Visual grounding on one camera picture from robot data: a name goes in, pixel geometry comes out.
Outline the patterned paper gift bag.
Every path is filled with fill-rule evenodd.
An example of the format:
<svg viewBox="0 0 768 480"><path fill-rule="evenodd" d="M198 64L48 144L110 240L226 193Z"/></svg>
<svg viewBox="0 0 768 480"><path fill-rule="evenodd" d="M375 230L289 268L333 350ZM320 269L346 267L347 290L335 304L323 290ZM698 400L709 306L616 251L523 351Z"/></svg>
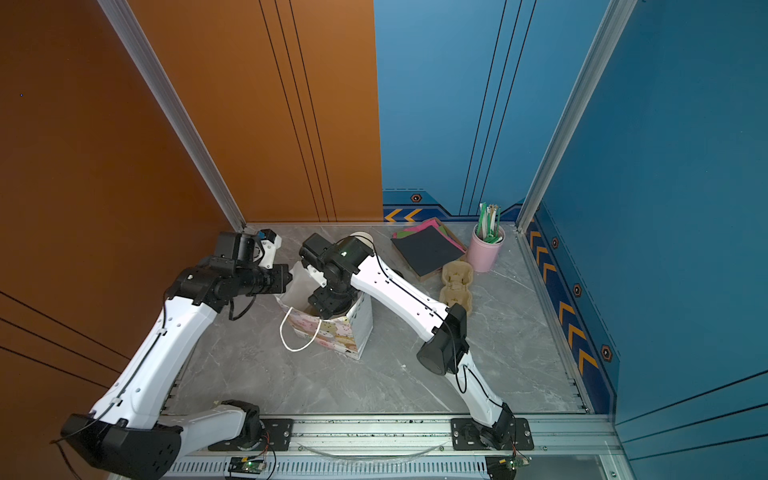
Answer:
<svg viewBox="0 0 768 480"><path fill-rule="evenodd" d="M297 261L289 270L293 276L285 293L276 294L285 315L279 335L283 346L292 353L318 344L351 359L359 360L373 331L372 300L358 293L352 306L343 314L323 320L309 302L309 296L320 283Z"/></svg>

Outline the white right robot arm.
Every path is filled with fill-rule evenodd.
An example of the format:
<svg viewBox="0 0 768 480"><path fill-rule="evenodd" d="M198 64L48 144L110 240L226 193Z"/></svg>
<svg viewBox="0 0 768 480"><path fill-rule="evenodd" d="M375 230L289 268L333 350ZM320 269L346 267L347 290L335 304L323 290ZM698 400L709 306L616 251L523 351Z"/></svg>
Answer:
<svg viewBox="0 0 768 480"><path fill-rule="evenodd" d="M361 234L335 243L313 234L300 250L302 265L319 276L308 297L319 316L340 315L359 293L371 296L406 322L423 341L419 363L453 383L466 404L483 445L494 450L515 447L515 416L479 373L467 341L468 313L418 290L395 273Z"/></svg>

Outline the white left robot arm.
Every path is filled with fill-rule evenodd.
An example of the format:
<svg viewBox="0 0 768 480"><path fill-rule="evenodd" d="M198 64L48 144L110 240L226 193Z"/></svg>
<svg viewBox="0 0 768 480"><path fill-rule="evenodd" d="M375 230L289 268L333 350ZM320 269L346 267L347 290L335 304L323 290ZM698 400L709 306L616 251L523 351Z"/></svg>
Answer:
<svg viewBox="0 0 768 480"><path fill-rule="evenodd" d="M223 401L197 414L168 416L163 407L202 334L238 296L285 292L289 267L274 259L281 238L222 232L213 255L184 269L164 292L158 319L117 381L87 414L71 415L57 447L69 445L90 466L129 479L160 479L180 457L225 442L261 447L258 406Z"/></svg>

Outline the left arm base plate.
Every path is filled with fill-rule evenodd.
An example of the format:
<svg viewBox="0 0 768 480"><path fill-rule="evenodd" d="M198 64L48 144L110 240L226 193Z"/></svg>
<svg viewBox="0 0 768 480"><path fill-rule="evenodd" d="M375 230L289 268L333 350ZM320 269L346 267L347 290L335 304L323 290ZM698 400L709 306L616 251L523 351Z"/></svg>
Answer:
<svg viewBox="0 0 768 480"><path fill-rule="evenodd" d="M255 427L255 433L249 426L238 437L223 440L207 447L208 451L254 451L265 450L285 452L289 450L294 420L291 418L261 418Z"/></svg>

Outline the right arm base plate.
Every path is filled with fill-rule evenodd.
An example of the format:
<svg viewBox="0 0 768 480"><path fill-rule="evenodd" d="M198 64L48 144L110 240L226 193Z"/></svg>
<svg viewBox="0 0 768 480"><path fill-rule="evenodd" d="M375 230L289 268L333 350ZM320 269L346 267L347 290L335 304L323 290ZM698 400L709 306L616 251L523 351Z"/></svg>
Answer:
<svg viewBox="0 0 768 480"><path fill-rule="evenodd" d="M535 449L533 434L525 418L513 418L505 426L485 427L471 418L450 420L451 439L456 451L522 451Z"/></svg>

